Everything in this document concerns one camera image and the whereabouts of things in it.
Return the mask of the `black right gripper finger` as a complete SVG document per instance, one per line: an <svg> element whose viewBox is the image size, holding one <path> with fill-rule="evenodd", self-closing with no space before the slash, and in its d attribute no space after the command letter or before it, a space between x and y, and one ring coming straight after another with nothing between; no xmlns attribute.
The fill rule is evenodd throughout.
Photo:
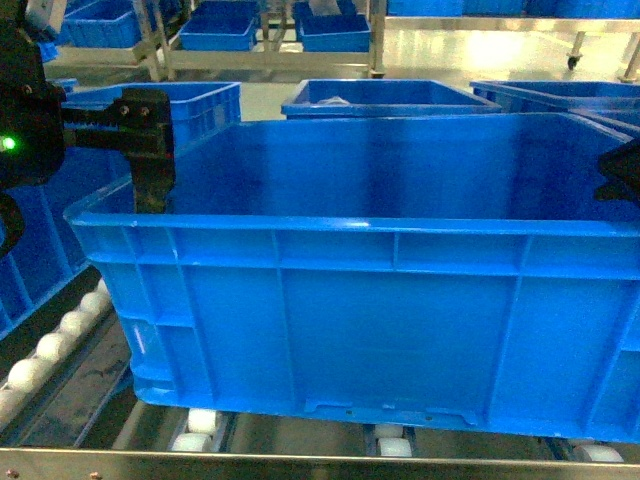
<svg viewBox="0 0 640 480"><path fill-rule="evenodd" d="M602 154L597 167L605 182L594 191L595 200L639 202L639 139Z"/></svg>

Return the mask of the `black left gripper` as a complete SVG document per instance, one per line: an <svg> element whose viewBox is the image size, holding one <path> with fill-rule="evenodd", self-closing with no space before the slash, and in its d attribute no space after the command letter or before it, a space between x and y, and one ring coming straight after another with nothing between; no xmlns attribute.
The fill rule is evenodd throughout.
<svg viewBox="0 0 640 480"><path fill-rule="evenodd" d="M162 90L125 88L102 110L64 107L46 80L39 44L61 31L65 1L1 3L1 254L19 242L25 220L8 194L47 183L68 147L112 150L129 163L134 211L163 213L176 182L170 99Z"/></svg>

